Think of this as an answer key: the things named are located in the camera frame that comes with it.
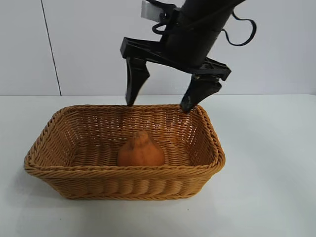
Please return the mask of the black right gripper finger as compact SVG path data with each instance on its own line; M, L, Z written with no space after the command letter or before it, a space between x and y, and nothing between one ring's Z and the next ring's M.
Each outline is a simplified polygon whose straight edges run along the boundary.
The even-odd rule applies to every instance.
M134 105L141 87L150 76L146 62L146 60L139 58L126 58L127 88L125 99L128 106Z
M217 93L221 87L217 77L207 74L192 74L189 87L180 103L182 111L189 112L199 102Z

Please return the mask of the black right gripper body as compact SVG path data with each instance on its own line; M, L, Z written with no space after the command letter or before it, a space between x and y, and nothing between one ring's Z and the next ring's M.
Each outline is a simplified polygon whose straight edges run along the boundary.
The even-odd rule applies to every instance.
M124 59L139 58L188 74L207 74L226 80L231 73L228 66L207 57L222 29L219 26L194 27L164 35L160 41L124 38L120 52Z

